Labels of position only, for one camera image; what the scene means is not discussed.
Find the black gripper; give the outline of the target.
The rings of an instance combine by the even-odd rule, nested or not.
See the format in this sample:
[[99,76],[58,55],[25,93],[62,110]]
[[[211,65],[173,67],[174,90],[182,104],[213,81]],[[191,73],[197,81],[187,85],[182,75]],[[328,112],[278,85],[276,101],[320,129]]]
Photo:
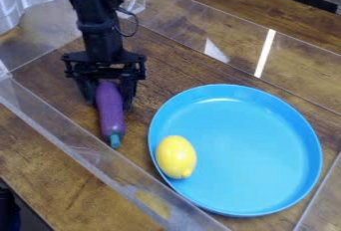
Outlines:
[[123,108],[132,108],[138,80],[146,78],[146,56],[124,49],[119,22],[78,22],[84,51],[66,53],[66,77],[74,78],[86,104],[95,104],[98,79],[119,79]]

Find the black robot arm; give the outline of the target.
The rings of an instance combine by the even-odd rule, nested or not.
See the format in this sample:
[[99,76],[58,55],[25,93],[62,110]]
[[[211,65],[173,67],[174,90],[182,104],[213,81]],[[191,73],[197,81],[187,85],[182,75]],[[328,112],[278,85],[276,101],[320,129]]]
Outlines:
[[100,79],[119,81],[123,107],[132,107],[138,81],[146,78],[146,60],[142,54],[124,49],[118,13],[136,15],[122,7],[124,0],[70,0],[78,15],[78,29],[86,50],[66,53],[66,77],[78,84],[86,103],[95,102],[95,88]]

